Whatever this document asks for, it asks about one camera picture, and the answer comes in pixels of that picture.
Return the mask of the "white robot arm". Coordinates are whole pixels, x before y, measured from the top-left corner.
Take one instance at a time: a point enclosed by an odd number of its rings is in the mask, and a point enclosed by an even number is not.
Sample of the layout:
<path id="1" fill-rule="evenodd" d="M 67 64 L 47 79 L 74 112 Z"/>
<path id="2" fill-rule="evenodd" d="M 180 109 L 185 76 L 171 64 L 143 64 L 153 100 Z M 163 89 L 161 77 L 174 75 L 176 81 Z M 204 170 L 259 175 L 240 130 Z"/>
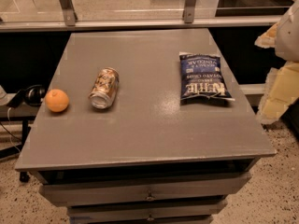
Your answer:
<path id="1" fill-rule="evenodd" d="M 270 69 L 258 106 L 257 120 L 272 124 L 299 99 L 299 1 L 260 35 L 254 45 L 274 48 L 276 56 L 285 61 L 279 69 Z"/>

